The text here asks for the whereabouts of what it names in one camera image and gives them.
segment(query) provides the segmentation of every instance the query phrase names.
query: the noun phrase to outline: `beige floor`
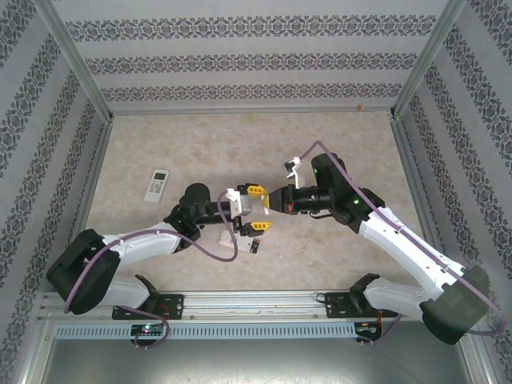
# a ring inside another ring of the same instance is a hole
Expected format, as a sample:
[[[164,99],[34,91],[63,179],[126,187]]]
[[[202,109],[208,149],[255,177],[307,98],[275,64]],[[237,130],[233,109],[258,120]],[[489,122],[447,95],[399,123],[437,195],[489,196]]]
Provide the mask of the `beige floor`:
[[[352,178],[380,195],[419,232],[418,218],[386,113],[208,114],[118,117],[102,167],[87,227],[118,234],[161,221],[192,182],[221,190],[256,182],[272,191],[288,184],[281,164],[322,140]],[[310,159],[302,171],[314,184]],[[170,171],[159,204],[144,202],[152,171]],[[296,290],[350,287],[366,273],[396,282],[412,277],[389,255],[332,219],[315,221],[273,213],[260,251],[232,263],[196,249],[155,257],[120,272],[143,274],[159,290]],[[221,226],[199,242],[216,254]]]

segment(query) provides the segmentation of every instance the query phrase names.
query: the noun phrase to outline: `cable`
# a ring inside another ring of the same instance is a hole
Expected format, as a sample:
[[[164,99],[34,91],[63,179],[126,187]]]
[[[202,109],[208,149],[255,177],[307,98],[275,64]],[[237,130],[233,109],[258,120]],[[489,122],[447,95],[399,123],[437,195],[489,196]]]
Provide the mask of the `cable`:
[[[482,292],[477,290],[472,284],[470,284],[467,280],[465,280],[462,276],[459,276],[454,271],[452,271],[447,264],[445,264],[443,261],[441,261],[437,256],[435,256],[432,252],[430,252],[427,248],[424,247],[423,244],[421,244],[418,240],[416,240],[413,236],[411,236],[406,231],[400,230],[401,227],[394,223],[392,220],[389,220],[388,217],[386,217],[378,208],[371,202],[371,200],[359,189],[359,187],[355,184],[355,182],[350,178],[348,173],[343,169],[343,167],[340,165],[338,160],[333,156],[333,154],[327,149],[326,146],[320,141],[316,141],[313,143],[313,145],[302,155],[300,156],[300,160],[302,161],[308,154],[311,153],[311,151],[316,147],[320,146],[323,151],[327,154],[329,159],[333,162],[333,164],[336,166],[336,168],[340,171],[340,173],[343,175],[345,180],[349,183],[349,185],[354,189],[354,191],[359,195],[359,197],[362,198],[362,200],[368,204],[368,206],[389,226],[391,226],[394,230],[398,231],[402,236],[405,236],[410,242],[412,242],[421,252],[423,252],[428,258],[432,259],[438,266],[443,268],[450,276],[453,278],[456,278],[458,281],[460,281],[461,284],[463,284],[468,290],[470,290],[473,294],[475,294],[478,298],[480,298],[485,304],[488,305],[489,308],[493,310],[493,312],[496,313],[496,316],[499,319],[499,325],[494,330],[468,330],[468,334],[476,334],[479,336],[494,336],[496,334],[500,334],[505,330],[505,324],[506,320],[503,316],[502,312],[499,310],[499,308],[496,307],[495,304],[492,303],[491,300],[487,296],[485,296]]]
[[[310,216],[310,218],[314,218],[315,220],[320,220],[321,218],[332,218],[333,217],[332,214],[321,214],[319,216],[314,216],[313,214],[311,214],[311,212],[309,212],[309,216]]]
[[[184,234],[180,234],[176,231],[173,231],[173,230],[158,230],[158,229],[154,229],[154,230],[139,230],[137,232],[133,232],[132,234],[126,234],[125,236],[122,236],[120,237],[119,239],[117,240],[114,240],[113,242],[105,245],[103,248],[100,249],[99,252],[96,253],[95,256],[93,256],[93,258],[87,263],[86,267],[84,268],[84,270],[82,271],[82,273],[80,274],[80,276],[78,277],[76,283],[74,284],[73,288],[71,289],[71,292],[70,294],[68,295],[67,299],[66,299],[66,304],[64,305],[64,313],[67,314],[70,312],[70,306],[71,306],[71,303],[73,302],[73,299],[74,297],[76,296],[77,292],[78,292],[78,289],[80,288],[80,286],[82,285],[84,279],[86,278],[87,274],[89,273],[90,269],[93,267],[93,265],[96,263],[96,261],[105,253],[107,252],[110,248],[112,248],[113,246],[116,246],[117,244],[122,244],[122,242],[124,242],[125,240],[130,240],[131,238],[136,238],[138,236],[143,236],[144,234],[156,234],[156,235],[159,235],[159,234],[171,234],[173,236],[178,236],[179,238],[185,240],[186,242],[188,242],[189,244],[191,244],[192,246],[195,246],[198,250],[200,250],[201,252],[203,252],[206,256],[214,259],[214,260],[217,260],[219,262],[232,262],[233,260],[235,260],[238,256],[238,244],[237,244],[237,239],[236,237],[234,236],[234,232],[233,230],[231,229],[231,226],[230,224],[228,223],[227,221],[227,218],[226,216],[224,215],[224,213],[222,212],[222,206],[221,206],[221,199],[224,197],[224,195],[226,195],[227,193],[227,190],[224,190],[223,192],[220,193],[220,195],[218,196],[217,198],[217,209],[218,209],[218,212],[221,216],[221,219],[222,219],[222,222],[224,222],[224,224],[226,225],[226,228],[228,230],[228,232],[230,233],[230,236],[231,236],[231,241],[233,243],[233,247],[234,247],[234,252],[233,252],[233,256],[230,257],[230,258],[220,258],[219,256],[216,256],[214,254],[212,254],[211,252],[209,252],[208,250],[205,250],[202,246],[200,246],[199,244],[197,244],[194,240],[192,240],[191,238],[188,238],[187,236],[185,236]],[[165,320],[164,318],[160,317],[160,316],[157,316],[156,314],[150,314],[149,312],[145,312],[143,310],[137,310],[135,308],[130,308],[128,306],[118,306],[119,308],[123,308],[124,310],[128,310],[130,312],[133,312],[133,313],[136,313],[136,314],[141,314],[141,315],[144,315],[144,316],[147,316],[149,318],[155,318],[157,320],[160,320],[162,322],[162,324],[164,325],[164,327],[166,328],[166,333],[165,335],[160,338],[159,340],[157,340],[155,343],[153,343],[151,346],[147,346],[145,347],[145,350],[148,350],[148,349],[151,349],[151,348],[154,348],[155,346],[163,343],[167,336],[169,335],[169,332],[170,332],[170,326],[169,326],[169,323],[167,322],[167,320]],[[137,344],[137,340],[138,340],[138,335],[135,337],[135,346],[137,348],[139,348],[139,344]]]
[[[323,297],[325,297],[325,296],[326,296],[325,294],[317,294],[317,295],[314,297],[314,300],[315,300],[316,302],[319,302],[320,304],[327,304],[327,302],[326,302],[325,300],[320,300],[320,299],[318,299],[318,296],[320,296],[320,295],[321,295],[321,296],[323,296]]]
[[[399,314],[396,318],[394,318],[390,327],[386,330],[386,332],[384,332],[384,334],[381,335],[380,338],[375,340],[374,343],[381,342],[384,338],[387,338],[391,333],[393,333],[397,324],[400,322],[400,320],[402,320],[402,318],[403,318],[403,314]]]
[[[377,328],[382,328],[382,310],[378,310]]]

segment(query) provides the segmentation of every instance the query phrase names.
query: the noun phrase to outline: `striped wall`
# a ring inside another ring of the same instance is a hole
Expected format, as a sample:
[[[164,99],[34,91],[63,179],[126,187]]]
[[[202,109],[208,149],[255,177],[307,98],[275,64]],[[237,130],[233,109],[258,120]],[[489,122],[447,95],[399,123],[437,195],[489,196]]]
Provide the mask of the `striped wall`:
[[[511,31],[512,1],[469,0],[402,116],[445,252],[486,270],[508,319],[486,338],[500,382],[512,382]]]
[[[115,113],[389,108],[446,0],[58,0]]]
[[[0,0],[0,383],[70,240],[103,121],[34,4]]]

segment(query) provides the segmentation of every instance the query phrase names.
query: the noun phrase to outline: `white remote control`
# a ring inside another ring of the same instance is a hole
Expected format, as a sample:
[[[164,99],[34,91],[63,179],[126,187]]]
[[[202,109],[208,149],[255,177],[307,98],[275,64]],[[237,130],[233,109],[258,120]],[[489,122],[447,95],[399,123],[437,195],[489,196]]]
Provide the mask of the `white remote control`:
[[[160,202],[162,198],[163,189],[166,186],[167,179],[169,178],[168,170],[154,170],[153,177],[147,187],[145,202]]]

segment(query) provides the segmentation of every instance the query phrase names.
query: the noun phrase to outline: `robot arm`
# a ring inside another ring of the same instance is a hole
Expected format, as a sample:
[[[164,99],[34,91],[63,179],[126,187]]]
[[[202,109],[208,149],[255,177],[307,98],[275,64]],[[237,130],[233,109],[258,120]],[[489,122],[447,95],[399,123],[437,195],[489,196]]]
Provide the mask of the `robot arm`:
[[[117,271],[135,262],[162,254],[173,254],[190,246],[189,240],[200,237],[200,229],[208,224],[222,222],[222,215],[232,222],[234,232],[256,236],[262,234],[269,226],[262,223],[242,224],[242,216],[252,211],[250,198],[255,198],[265,191],[258,185],[245,184],[236,190],[228,189],[228,202],[217,203],[210,200],[210,190],[201,183],[189,186],[179,204],[172,209],[169,216],[155,226],[129,234],[100,236],[94,230],[84,230],[66,248],[64,253],[48,269],[46,277],[60,296],[73,299],[70,310],[74,314],[84,314],[97,305],[128,306],[152,313],[154,308],[148,297],[156,290],[142,276],[124,278],[116,275]],[[102,252],[101,257],[89,262]],[[73,296],[71,292],[82,272],[89,267],[79,289]]]
[[[345,169],[343,161],[333,155]],[[286,164],[293,163],[296,169],[296,159]],[[465,270],[458,262],[436,251],[407,228],[386,207],[383,200],[371,190],[363,188],[364,195],[378,209],[378,212],[374,211],[344,179],[327,154],[313,158],[311,165],[317,185],[297,188],[290,184],[279,188],[270,193],[269,207],[286,214],[312,215],[328,210],[335,221],[384,249],[421,286],[397,284],[376,274],[368,274],[350,289],[350,300],[354,306],[360,311],[369,307],[392,310],[421,320],[432,334],[449,344],[455,344],[487,313],[487,305],[453,275],[447,273],[450,269],[464,277],[488,297],[489,279],[481,268],[476,266]],[[382,216],[391,220],[396,227],[392,227]],[[446,267],[441,268],[404,236],[404,233],[436,255]]]

